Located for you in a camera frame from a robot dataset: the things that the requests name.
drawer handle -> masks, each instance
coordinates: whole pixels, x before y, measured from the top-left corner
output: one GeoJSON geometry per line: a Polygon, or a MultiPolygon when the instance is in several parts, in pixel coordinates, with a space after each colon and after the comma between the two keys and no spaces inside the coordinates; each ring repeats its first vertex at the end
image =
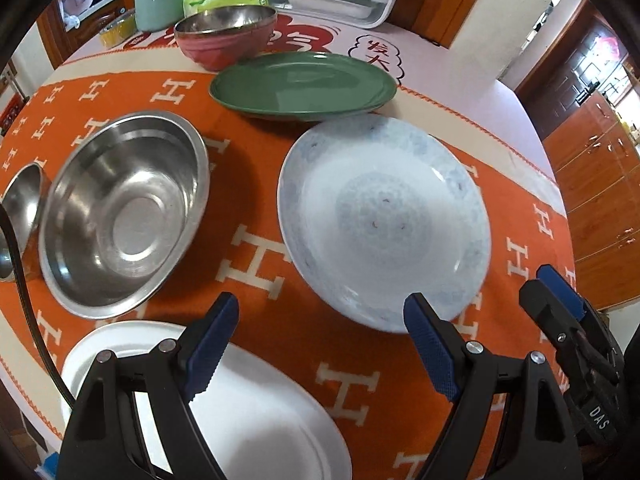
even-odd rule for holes
{"type": "Polygon", "coordinates": [[[589,145],[590,145],[594,140],[596,140],[597,138],[598,138],[598,136],[597,136],[597,135],[594,135],[593,137],[589,137],[589,139],[588,139],[588,141],[589,141],[589,142],[587,142],[587,143],[584,145],[584,147],[585,147],[585,148],[588,148],[588,147],[589,147],[589,145]]]}
{"type": "Polygon", "coordinates": [[[618,143],[620,144],[622,151],[625,152],[625,156],[629,156],[629,154],[626,152],[625,143],[622,142],[622,139],[620,139],[620,137],[618,137],[618,143]]]}
{"type": "Polygon", "coordinates": [[[602,116],[605,119],[609,119],[609,116],[605,113],[605,111],[602,109],[602,107],[600,106],[600,103],[596,103],[596,106],[598,107],[598,110],[600,110],[600,113],[602,114],[602,116]]]}
{"type": "Polygon", "coordinates": [[[635,242],[635,241],[636,241],[636,239],[635,239],[635,238],[629,238],[629,240],[626,240],[626,241],[622,242],[622,243],[618,246],[618,248],[619,248],[619,249],[621,249],[621,248],[622,248],[622,247],[624,247],[625,245],[632,244],[632,243],[633,243],[633,242],[635,242]]]}

screw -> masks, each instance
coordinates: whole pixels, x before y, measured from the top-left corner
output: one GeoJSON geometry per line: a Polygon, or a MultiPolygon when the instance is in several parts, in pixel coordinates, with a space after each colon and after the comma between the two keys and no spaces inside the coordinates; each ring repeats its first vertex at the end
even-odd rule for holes
{"type": "Polygon", "coordinates": [[[164,339],[158,345],[161,352],[167,353],[175,348],[175,339],[164,339]]]}
{"type": "Polygon", "coordinates": [[[111,350],[102,350],[101,352],[98,352],[98,355],[95,357],[95,360],[98,361],[99,363],[105,363],[107,362],[109,359],[111,359],[111,350]]]}
{"type": "Polygon", "coordinates": [[[537,350],[531,352],[531,360],[535,362],[537,365],[541,365],[546,361],[545,355],[542,352],[538,352],[537,350]]]}
{"type": "Polygon", "coordinates": [[[466,349],[472,354],[481,354],[484,351],[484,347],[478,341],[469,341],[466,349]]]}

blue gripper pad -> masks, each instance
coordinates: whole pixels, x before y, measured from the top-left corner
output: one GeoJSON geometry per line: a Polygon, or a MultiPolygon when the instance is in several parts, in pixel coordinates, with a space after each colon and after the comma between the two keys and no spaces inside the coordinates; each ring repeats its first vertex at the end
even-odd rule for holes
{"type": "Polygon", "coordinates": [[[207,389],[222,354],[239,319],[238,300],[233,294],[220,294],[204,319],[190,324],[180,336],[186,352],[178,363],[186,372],[182,398],[191,402],[196,394],[207,389]]]}
{"type": "Polygon", "coordinates": [[[404,300],[404,324],[433,387],[450,402],[455,402],[460,388],[456,384],[453,357],[413,294],[404,300]]]}
{"type": "Polygon", "coordinates": [[[575,292],[560,273],[553,266],[546,264],[540,266],[536,272],[536,278],[546,285],[552,294],[558,298],[562,306],[578,320],[582,321],[585,316],[584,300],[575,292]]]}

green plate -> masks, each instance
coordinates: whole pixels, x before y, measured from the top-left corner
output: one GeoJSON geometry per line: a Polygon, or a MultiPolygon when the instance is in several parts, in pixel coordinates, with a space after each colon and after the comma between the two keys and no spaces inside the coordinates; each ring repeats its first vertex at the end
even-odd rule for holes
{"type": "Polygon", "coordinates": [[[225,68],[209,93],[226,108],[274,120],[323,121],[380,108],[396,81],[353,57],[282,52],[225,68]]]}

blue and white porcelain plate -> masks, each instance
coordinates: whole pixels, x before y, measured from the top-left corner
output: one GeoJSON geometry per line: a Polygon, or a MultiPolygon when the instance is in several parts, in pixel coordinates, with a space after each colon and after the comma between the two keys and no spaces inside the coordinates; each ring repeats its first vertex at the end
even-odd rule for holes
{"type": "Polygon", "coordinates": [[[447,148],[397,119],[363,114],[304,133],[280,171],[278,218],[309,286],[385,332],[406,332],[402,306],[413,292],[455,318],[489,267],[478,187],[447,148]]]}

